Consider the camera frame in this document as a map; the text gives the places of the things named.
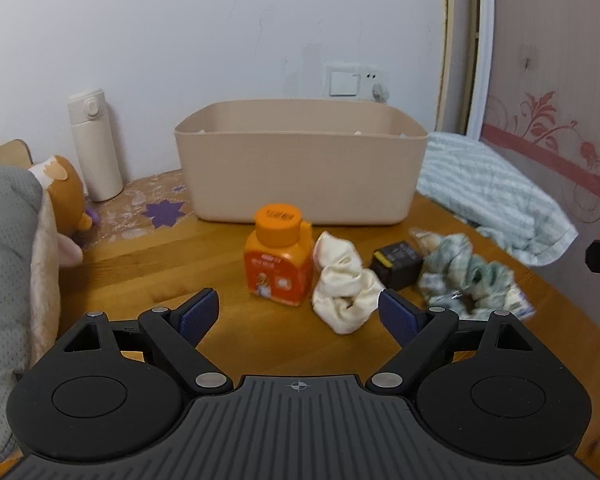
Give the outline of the green plaid scrunchie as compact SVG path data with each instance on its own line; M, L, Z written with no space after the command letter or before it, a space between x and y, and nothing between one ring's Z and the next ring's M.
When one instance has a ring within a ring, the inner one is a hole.
M465 321L485 321L496 311L521 320L535 314L514 272L475 254L466 235L414 229L411 236L424 257L417 286L428 306L451 310Z

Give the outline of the small black box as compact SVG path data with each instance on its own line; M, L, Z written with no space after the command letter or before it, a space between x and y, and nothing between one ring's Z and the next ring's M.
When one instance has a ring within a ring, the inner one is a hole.
M370 270L385 288L402 290L417 282L423 265L424 257L402 240L376 249L370 262Z

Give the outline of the cream white scrunchie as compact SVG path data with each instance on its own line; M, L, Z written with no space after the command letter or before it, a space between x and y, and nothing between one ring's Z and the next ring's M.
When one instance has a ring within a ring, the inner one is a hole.
M324 231L313 249L320 271L312 294L313 312L336 334L349 335L361 328L378 308L385 289L348 240Z

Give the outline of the orange cotton ball bottle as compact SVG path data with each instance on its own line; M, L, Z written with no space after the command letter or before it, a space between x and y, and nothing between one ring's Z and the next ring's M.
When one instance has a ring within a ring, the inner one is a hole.
M299 307L313 280L312 226L298 207L268 204L254 215L244 248L247 286L253 295Z

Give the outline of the floral table mat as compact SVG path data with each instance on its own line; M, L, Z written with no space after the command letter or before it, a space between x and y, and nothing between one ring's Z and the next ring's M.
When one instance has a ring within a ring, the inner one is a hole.
M76 236L83 249L170 229L193 214L182 170L134 180L115 198L87 206L96 221Z

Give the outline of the purple pen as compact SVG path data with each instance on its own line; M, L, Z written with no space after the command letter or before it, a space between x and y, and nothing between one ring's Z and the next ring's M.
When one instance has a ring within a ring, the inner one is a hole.
M97 211L92 206L86 206L85 212L92 219L92 222L98 226L100 218Z

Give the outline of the striped light blue blanket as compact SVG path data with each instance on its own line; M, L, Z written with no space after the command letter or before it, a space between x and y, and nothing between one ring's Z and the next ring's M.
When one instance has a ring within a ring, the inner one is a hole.
M526 266L554 263L578 237L553 197L492 148L457 133L430 133L417 192Z

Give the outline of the grey turtle plush cushion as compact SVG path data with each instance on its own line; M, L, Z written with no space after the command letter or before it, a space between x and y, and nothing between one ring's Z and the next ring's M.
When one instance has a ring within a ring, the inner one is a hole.
M30 169L0 166L0 462L17 447L8 398L57 336L59 270L82 260L58 231L50 197L50 186L68 177L57 156Z

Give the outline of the brown bear plush toy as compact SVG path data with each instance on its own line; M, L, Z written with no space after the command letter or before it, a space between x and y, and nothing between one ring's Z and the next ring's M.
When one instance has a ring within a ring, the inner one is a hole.
M83 183L68 159L54 155L29 170L50 196L60 234L72 237L77 232L91 229L94 221L86 212Z

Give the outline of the beige plastic storage bin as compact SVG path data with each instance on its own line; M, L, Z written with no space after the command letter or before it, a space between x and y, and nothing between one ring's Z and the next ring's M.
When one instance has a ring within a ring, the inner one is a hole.
M174 136L198 218L249 222L284 203L323 226L403 221L428 142L387 104L300 99L214 103Z

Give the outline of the white thermos bottle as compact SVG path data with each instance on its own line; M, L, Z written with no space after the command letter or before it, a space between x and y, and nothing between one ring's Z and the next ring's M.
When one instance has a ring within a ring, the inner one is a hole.
M101 203L123 190L105 92L70 96L68 114L83 181L92 202Z

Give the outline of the white door frame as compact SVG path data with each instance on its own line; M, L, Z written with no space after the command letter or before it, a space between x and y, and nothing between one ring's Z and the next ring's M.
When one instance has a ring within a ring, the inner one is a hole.
M484 116L486 116L486 101L488 100L492 68L494 21L495 0L478 0L477 53L466 127L466 136L475 141L480 140Z

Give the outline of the white wall switch socket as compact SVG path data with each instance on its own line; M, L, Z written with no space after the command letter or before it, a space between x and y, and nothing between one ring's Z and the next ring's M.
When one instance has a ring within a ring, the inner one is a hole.
M389 76L375 65L329 62L324 65L322 96L325 99L387 103Z

